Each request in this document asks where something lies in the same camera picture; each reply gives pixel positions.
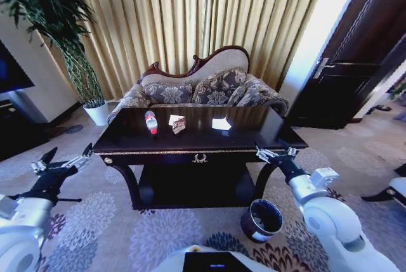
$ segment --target dark wooden door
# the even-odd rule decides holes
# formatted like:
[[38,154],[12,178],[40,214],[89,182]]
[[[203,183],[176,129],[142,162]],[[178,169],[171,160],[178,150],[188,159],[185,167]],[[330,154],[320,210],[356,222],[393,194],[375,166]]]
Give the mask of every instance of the dark wooden door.
[[351,0],[289,114],[291,124],[347,125],[404,60],[405,33],[406,0]]

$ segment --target trash bin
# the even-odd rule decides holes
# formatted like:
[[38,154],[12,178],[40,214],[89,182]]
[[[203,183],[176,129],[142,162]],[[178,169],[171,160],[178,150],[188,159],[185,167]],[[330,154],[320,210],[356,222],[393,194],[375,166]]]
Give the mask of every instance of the trash bin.
[[242,231],[256,243],[269,240],[282,229],[282,224],[278,208],[264,199],[254,200],[241,217]]

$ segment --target coffee table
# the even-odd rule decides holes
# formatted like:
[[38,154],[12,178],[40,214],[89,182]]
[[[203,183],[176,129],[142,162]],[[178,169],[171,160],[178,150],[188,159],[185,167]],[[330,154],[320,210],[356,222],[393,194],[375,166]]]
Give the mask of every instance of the coffee table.
[[[152,137],[145,112],[153,110],[158,136]],[[186,117],[178,136],[170,115]],[[228,131],[213,129],[212,119],[226,120]],[[308,145],[269,107],[123,108],[93,147],[107,166],[124,177],[133,209],[245,207],[261,198],[274,165],[262,168],[256,185],[247,162],[261,162],[254,141],[283,150]],[[144,165],[140,183],[129,165]]]

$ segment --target curtain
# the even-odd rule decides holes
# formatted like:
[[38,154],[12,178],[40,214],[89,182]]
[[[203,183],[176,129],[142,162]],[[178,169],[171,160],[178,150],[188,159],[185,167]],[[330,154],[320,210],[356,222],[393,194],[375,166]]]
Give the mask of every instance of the curtain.
[[182,74],[193,55],[226,45],[250,54],[250,73],[277,88],[315,0],[86,0],[96,23],[83,38],[106,99],[118,99],[153,62]]

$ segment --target white paper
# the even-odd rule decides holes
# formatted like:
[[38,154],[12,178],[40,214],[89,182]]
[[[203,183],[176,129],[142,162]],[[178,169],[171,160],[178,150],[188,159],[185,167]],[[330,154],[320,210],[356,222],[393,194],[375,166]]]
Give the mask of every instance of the white paper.
[[174,121],[182,119],[184,116],[182,115],[171,115],[169,117],[169,125],[172,126]]
[[231,125],[227,122],[225,117],[224,119],[213,119],[211,127],[214,129],[220,129],[222,131],[227,131],[231,128]]

